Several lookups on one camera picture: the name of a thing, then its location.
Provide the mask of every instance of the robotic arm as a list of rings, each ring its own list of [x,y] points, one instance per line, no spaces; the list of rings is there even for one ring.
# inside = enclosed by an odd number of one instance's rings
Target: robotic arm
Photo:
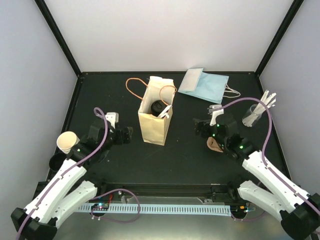
[[[274,216],[295,240],[303,240],[314,232],[320,226],[319,215],[299,196],[307,199],[318,210],[320,196],[317,193],[310,195],[301,189],[266,158],[265,164],[262,152],[247,138],[239,135],[236,121],[232,115],[224,114],[221,105],[210,106],[209,113],[212,114],[210,120],[194,120],[196,133],[204,138],[214,138],[225,154],[257,177],[270,191],[246,180],[236,186],[238,195]]]
[[[112,145],[130,143],[133,129],[131,127],[119,129],[119,115],[116,112],[108,112],[105,118],[108,124],[107,138],[98,152],[83,164],[74,166],[101,143],[105,134],[105,124],[101,119],[92,124],[88,135],[83,136],[79,143],[71,148],[61,168],[44,190],[24,209],[16,208],[12,212],[11,219],[17,231],[30,215],[23,226],[22,237],[28,240],[52,240],[58,228],[74,211],[95,196],[106,192],[104,179],[94,173],[89,174],[87,170],[102,161]],[[82,177],[82,183],[70,192],[73,185]]]

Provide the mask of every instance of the perforated metal strip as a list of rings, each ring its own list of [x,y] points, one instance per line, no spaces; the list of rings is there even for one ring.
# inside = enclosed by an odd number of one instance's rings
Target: perforated metal strip
[[[90,213],[94,203],[85,203],[76,213]],[[182,214],[182,215],[218,215],[231,216],[230,206],[225,205],[168,205],[140,204],[141,214]],[[136,214],[137,204],[111,203],[108,210],[95,210],[94,213]]]

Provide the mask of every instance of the grey floor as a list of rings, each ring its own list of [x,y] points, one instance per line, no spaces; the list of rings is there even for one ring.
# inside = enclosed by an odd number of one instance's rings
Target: grey floor
[[[254,217],[260,212],[253,212]],[[128,220],[131,214],[112,217]],[[271,215],[253,222],[207,215],[144,214],[130,224],[92,220],[74,213],[60,227],[54,240],[290,240]]]

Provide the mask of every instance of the black metal beam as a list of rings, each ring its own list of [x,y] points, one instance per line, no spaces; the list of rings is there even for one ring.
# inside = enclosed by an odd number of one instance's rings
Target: black metal beam
[[[54,20],[54,17],[51,15],[51,12],[49,11],[47,4],[45,3],[45,0],[34,0],[34,1],[37,4],[38,8],[40,9],[44,19],[48,23],[53,35],[55,36],[62,51],[64,52],[64,55],[66,56],[71,67],[73,68],[75,75],[77,77],[79,77],[81,74],[80,68],[78,67],[76,60],[74,59],[74,56],[72,55],[64,37],[62,36],[62,34],[61,34],[61,32],[60,32],[60,30]]]
[[[298,12],[301,4],[304,2],[304,0],[294,0],[293,3],[291,4],[288,12],[286,13],[280,27],[276,31],[276,34],[274,35],[272,42],[270,43],[268,49],[266,50],[258,68],[255,71],[255,75],[257,77],[260,77],[262,74],[263,70],[267,66],[272,54],[276,50],[278,44],[280,43],[282,37],[284,36],[285,32],[287,31],[290,23],[294,19],[296,13]]]

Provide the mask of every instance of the paper cup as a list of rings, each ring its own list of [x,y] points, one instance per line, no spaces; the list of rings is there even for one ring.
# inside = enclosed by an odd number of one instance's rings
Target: paper cup
[[[73,131],[66,131],[60,134],[56,140],[56,145],[62,152],[68,154],[71,148],[79,141],[79,138]]]

